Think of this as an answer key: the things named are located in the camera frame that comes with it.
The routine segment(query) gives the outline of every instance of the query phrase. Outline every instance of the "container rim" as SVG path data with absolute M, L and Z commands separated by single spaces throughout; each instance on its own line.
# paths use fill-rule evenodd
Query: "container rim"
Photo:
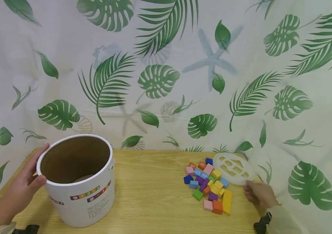
M 56 145 L 58 145 L 59 143 L 61 143 L 63 141 L 70 140 L 72 138 L 77 138 L 77 137 L 94 137 L 94 138 L 98 138 L 98 139 L 102 140 L 104 143 L 106 143 L 106 145 L 109 147 L 109 150 L 110 150 L 109 160 L 107 161 L 106 165 L 101 170 L 99 170 L 99 172 L 97 172 L 96 174 L 94 174 L 93 176 L 91 176 L 91 177 L 89 177 L 89 178 L 87 178 L 85 180 L 79 181 L 79 182 L 75 182 L 75 183 L 55 183 L 55 182 L 52 182 L 52 181 L 50 181 L 50 180 L 47 179 L 47 183 L 46 184 L 53 185 L 53 186 L 58 186 L 58 187 L 69 187 L 69 186 L 79 185 L 79 184 L 82 184 L 82 183 L 85 183 L 85 182 L 87 182 L 89 180 L 94 179 L 95 177 L 97 177 L 97 175 L 99 175 L 104 170 L 106 170 L 107 167 L 109 167 L 109 164 L 110 164 L 110 162 L 112 160 L 112 156 L 113 156 L 113 149 L 111 148 L 111 145 L 110 145 L 109 141 L 107 141 L 105 138 L 102 138 L 101 136 L 98 136 L 98 135 L 93 135 L 93 134 L 78 134 L 78 135 L 68 136 L 68 137 L 65 137 L 65 138 L 63 138 L 63 139 L 61 139 L 59 141 L 56 141 L 44 153 L 42 153 L 42 155 L 37 160 L 37 164 L 36 164 L 36 172 L 37 172 L 37 174 L 38 175 L 42 175 L 41 169 L 40 169 L 41 161 L 43 160 L 44 156 L 53 147 L 55 147 Z

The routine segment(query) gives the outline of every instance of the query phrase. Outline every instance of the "pink block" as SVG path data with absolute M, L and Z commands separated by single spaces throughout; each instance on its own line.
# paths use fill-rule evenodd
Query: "pink block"
M 195 170 L 193 169 L 193 167 L 186 167 L 184 169 L 184 173 L 185 173 L 186 176 L 187 175 L 193 176 L 193 174 L 195 174 Z
M 204 210 L 213 211 L 213 202 L 204 200 Z
M 206 165 L 205 169 L 204 169 L 204 172 L 205 172 L 206 174 L 210 175 L 210 173 L 212 173 L 213 170 L 214 170 L 213 165 L 211 165 L 211 164 L 208 163 L 208 164 Z

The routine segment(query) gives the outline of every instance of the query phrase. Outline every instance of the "blue block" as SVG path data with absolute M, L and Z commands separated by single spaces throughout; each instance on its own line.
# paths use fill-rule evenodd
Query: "blue block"
M 190 184 L 189 184 L 189 187 L 191 189 L 197 189 L 198 188 L 198 182 L 195 181 L 195 180 L 191 180 Z
M 203 179 L 206 179 L 206 178 L 208 178 L 208 174 L 206 174 L 205 172 L 202 172 L 201 173 L 201 175 L 200 175 L 200 177 L 202 177 Z
M 187 175 L 186 177 L 184 177 L 184 183 L 186 185 L 188 185 L 191 180 L 193 180 L 193 177 L 191 175 Z
M 202 171 L 198 168 L 195 169 L 195 176 L 201 176 Z
M 213 160 L 211 159 L 211 158 L 206 158 L 205 159 L 205 164 L 207 165 L 207 164 L 210 164 L 210 165 L 213 165 Z
M 226 180 L 225 178 L 221 178 L 221 180 L 220 180 L 220 182 L 223 184 L 223 187 L 224 188 L 227 188 L 228 187 L 228 184 L 229 184 L 229 182 L 228 182 L 228 180 Z

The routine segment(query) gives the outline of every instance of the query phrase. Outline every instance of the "right hand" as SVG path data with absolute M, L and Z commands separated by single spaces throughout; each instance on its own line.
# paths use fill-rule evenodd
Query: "right hand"
M 254 183 L 247 180 L 244 186 L 244 193 L 249 201 L 260 205 L 264 209 L 270 209 L 275 205 L 279 205 L 273 189 L 268 184 Z

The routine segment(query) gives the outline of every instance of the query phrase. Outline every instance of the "light blue block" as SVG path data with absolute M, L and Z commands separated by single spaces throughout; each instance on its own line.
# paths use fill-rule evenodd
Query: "light blue block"
M 228 184 L 230 183 L 230 182 L 228 182 L 228 180 L 226 180 L 225 178 L 221 178 L 221 180 L 220 180 L 220 182 L 223 184 L 223 187 L 224 188 L 227 188 L 228 187 Z
M 197 189 L 198 188 L 198 182 L 195 180 L 191 180 L 190 184 L 188 185 L 191 189 Z
M 201 176 L 202 171 L 198 168 L 195 169 L 195 176 Z
M 208 178 L 208 174 L 206 174 L 205 172 L 202 172 L 200 177 L 202 177 L 203 179 L 207 179 Z

